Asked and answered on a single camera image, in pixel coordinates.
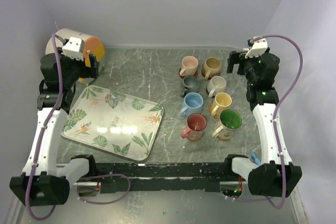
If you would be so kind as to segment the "smooth light wood coaster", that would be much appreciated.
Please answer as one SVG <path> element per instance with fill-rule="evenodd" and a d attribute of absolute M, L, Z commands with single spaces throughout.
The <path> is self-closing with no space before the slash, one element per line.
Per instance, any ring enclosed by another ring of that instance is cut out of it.
<path fill-rule="evenodd" d="M 201 136 L 201 137 L 199 137 L 199 138 L 190 138 L 190 137 L 188 137 L 187 140 L 190 141 L 190 142 L 198 142 L 198 141 L 200 141 L 202 138 L 203 138 L 203 136 Z"/>

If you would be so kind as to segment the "hidden light wood coaster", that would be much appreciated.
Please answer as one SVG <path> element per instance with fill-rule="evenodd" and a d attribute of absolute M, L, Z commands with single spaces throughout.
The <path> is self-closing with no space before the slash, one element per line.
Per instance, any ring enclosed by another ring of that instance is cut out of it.
<path fill-rule="evenodd" d="M 219 137 L 219 136 L 218 136 L 217 138 L 218 138 L 219 140 L 221 140 L 221 141 L 224 141 L 224 142 L 225 142 L 225 141 L 229 141 L 229 140 L 231 139 L 231 138 L 221 138 L 221 137 Z"/>

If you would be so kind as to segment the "grey mug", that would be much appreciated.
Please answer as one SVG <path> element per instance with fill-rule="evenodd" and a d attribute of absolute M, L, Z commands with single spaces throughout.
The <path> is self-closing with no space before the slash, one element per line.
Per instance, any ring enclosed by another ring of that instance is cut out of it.
<path fill-rule="evenodd" d="M 182 91 L 181 97 L 185 97 L 187 94 L 191 92 L 198 92 L 200 88 L 199 81 L 194 76 L 186 76 L 182 80 Z"/>

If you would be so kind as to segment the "yellow mug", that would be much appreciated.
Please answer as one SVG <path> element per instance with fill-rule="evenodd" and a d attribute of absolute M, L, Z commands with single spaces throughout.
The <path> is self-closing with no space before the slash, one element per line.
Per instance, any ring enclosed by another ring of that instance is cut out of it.
<path fill-rule="evenodd" d="M 230 105 L 232 103 L 232 98 L 229 94 L 225 92 L 218 93 L 215 96 L 215 99 L 213 100 L 213 106 L 217 105 L 219 106 L 217 115 L 220 116 L 220 114 L 224 111 L 229 109 Z"/>

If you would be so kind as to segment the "beige mug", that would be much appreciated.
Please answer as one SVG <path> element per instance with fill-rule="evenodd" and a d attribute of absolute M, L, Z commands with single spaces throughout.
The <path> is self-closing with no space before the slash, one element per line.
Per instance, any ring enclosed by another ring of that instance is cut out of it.
<path fill-rule="evenodd" d="M 221 76 L 214 76 L 208 82 L 206 91 L 209 98 L 215 97 L 218 93 L 226 90 L 226 80 Z"/>

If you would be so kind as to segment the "tan brown mug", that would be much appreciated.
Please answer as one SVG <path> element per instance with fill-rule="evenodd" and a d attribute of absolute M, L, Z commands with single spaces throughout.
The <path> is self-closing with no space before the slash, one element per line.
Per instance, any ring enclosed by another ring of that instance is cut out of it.
<path fill-rule="evenodd" d="M 221 73 L 221 62 L 217 58 L 208 58 L 202 66 L 202 76 L 204 79 L 209 80 L 214 76 L 219 76 Z"/>

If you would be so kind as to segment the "blue mug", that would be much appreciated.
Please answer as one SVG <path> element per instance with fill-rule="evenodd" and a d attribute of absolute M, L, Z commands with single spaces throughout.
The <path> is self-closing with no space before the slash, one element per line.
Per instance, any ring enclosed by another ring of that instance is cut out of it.
<path fill-rule="evenodd" d="M 180 116 L 190 116 L 194 113 L 201 113 L 203 108 L 203 97 L 196 92 L 188 93 L 183 100 Z"/>

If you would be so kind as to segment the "pink mug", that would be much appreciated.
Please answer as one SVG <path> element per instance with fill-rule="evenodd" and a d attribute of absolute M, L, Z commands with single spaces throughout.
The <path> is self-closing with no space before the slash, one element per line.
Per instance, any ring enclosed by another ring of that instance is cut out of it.
<path fill-rule="evenodd" d="M 181 77 L 193 76 L 196 74 L 198 59 L 193 56 L 186 56 L 182 59 L 179 75 Z"/>

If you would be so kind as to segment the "green floral tall mug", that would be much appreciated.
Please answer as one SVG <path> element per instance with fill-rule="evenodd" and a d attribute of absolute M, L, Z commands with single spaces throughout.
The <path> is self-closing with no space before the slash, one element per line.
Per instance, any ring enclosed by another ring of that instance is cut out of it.
<path fill-rule="evenodd" d="M 214 127 L 212 138 L 233 138 L 237 130 L 242 125 L 242 117 L 234 110 L 228 109 L 223 111 Z"/>

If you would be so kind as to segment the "red floral tall mug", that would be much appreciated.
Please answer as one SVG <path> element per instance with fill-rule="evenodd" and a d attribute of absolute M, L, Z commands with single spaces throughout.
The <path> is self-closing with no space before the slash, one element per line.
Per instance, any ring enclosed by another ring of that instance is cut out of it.
<path fill-rule="evenodd" d="M 199 138 L 203 136 L 207 126 L 207 119 L 204 115 L 194 113 L 187 118 L 186 127 L 181 132 L 181 138 Z"/>

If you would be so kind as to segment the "large woven rattan coaster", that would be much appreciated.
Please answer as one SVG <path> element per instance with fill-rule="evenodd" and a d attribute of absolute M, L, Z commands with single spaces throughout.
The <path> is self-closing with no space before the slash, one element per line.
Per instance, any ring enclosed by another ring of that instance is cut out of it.
<path fill-rule="evenodd" d="M 208 106 L 208 111 L 209 111 L 210 115 L 213 116 L 216 119 L 219 117 L 217 115 L 218 108 L 219 108 L 219 106 L 217 106 L 217 105 L 213 106 L 213 102 L 211 102 Z"/>

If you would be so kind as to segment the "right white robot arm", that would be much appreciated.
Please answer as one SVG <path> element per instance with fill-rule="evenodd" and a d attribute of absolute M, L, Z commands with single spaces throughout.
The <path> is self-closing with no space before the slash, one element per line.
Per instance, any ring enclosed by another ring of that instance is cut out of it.
<path fill-rule="evenodd" d="M 289 197 L 302 177 L 301 167 L 293 164 L 287 151 L 280 125 L 280 102 L 273 86 L 279 63 L 269 52 L 248 58 L 244 52 L 232 51 L 227 59 L 227 73 L 238 65 L 237 73 L 246 77 L 246 98 L 257 122 L 262 156 L 256 165 L 247 157 L 228 155 L 231 163 L 223 167 L 223 176 L 230 181 L 242 177 L 256 196 Z"/>

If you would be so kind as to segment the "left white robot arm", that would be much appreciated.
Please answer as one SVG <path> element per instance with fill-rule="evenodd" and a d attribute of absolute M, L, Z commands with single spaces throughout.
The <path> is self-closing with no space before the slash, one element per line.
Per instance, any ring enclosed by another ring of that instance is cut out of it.
<path fill-rule="evenodd" d="M 89 55 L 90 66 L 64 54 L 57 60 L 54 53 L 43 56 L 40 69 L 44 76 L 37 99 L 38 120 L 29 158 L 21 175 L 12 177 L 11 191 L 31 206 L 63 205 L 71 186 L 83 178 L 97 178 L 98 168 L 91 154 L 74 156 L 64 167 L 56 165 L 60 135 L 70 111 L 79 78 L 97 78 L 99 62 Z"/>

